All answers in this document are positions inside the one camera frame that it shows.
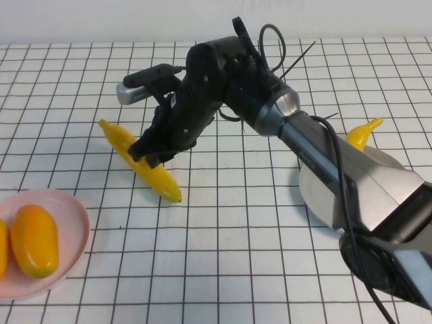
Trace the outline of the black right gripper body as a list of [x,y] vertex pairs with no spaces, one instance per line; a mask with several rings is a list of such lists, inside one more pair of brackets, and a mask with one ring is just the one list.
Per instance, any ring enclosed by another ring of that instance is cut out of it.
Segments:
[[144,152],[181,152],[195,145],[211,123],[221,101],[183,80],[170,102],[155,113],[156,120],[142,136]]

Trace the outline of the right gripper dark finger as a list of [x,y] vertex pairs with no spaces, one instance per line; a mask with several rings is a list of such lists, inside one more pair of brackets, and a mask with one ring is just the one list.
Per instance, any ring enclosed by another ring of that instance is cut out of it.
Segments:
[[151,138],[147,135],[142,135],[136,142],[130,145],[128,154],[133,161],[140,161],[151,153]]
[[158,167],[160,164],[172,160],[176,155],[175,151],[166,151],[151,153],[145,156],[145,161],[151,169]]

